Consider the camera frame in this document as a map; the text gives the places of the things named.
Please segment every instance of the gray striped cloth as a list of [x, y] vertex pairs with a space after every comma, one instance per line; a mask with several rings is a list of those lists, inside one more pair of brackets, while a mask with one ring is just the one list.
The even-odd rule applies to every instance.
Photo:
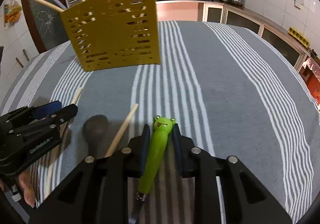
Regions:
[[[135, 103], [121, 146], [152, 125], [157, 114], [175, 117], [181, 133], [212, 156], [236, 155], [296, 223], [320, 190], [320, 121], [316, 101], [300, 75], [252, 31], [210, 22], [159, 22], [161, 65], [84, 72], [69, 42], [31, 60], [0, 111], [60, 100], [70, 104], [79, 87], [78, 115], [59, 146], [30, 167], [37, 206], [87, 155], [84, 122], [108, 117], [110, 138], [97, 144], [98, 158]], [[194, 180], [175, 170], [168, 147], [139, 223], [192, 223]], [[52, 175], [48, 166], [53, 162]], [[220, 180], [220, 212], [225, 223]], [[129, 213], [137, 180], [128, 182]]]

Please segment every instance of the plastic bag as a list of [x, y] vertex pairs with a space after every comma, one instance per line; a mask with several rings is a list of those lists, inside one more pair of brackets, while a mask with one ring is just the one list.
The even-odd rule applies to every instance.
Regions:
[[15, 24], [19, 20], [21, 9], [22, 9], [21, 5], [16, 0], [10, 0], [8, 22], [11, 25]]

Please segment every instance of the kitchen counter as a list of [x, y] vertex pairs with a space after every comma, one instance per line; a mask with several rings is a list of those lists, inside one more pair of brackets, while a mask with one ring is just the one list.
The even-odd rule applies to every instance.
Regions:
[[310, 53], [301, 46], [295, 39], [288, 35], [287, 31], [280, 25], [269, 20], [268, 18], [253, 12], [247, 8], [233, 6], [223, 3], [219, 0], [157, 0], [158, 20], [192, 20], [207, 21], [205, 15], [208, 7], [222, 9], [221, 23], [227, 22], [228, 11], [237, 13], [249, 20], [260, 25], [259, 35], [262, 36], [263, 29], [266, 28], [287, 44], [293, 47], [297, 52], [310, 56]]

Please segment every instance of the knife blade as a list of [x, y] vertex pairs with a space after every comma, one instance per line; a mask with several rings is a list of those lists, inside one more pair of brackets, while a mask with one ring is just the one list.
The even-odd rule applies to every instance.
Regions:
[[147, 197], [147, 194], [137, 192], [136, 199], [133, 202], [134, 205], [133, 205], [131, 217], [129, 218], [129, 224], [135, 224], [137, 222], [143, 203], [146, 200], [146, 197]]

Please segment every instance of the yellow utensil holder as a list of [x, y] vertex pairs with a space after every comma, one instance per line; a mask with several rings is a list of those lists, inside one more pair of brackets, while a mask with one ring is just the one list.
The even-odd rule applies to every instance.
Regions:
[[160, 64], [156, 0], [86, 0], [60, 15], [84, 71]]

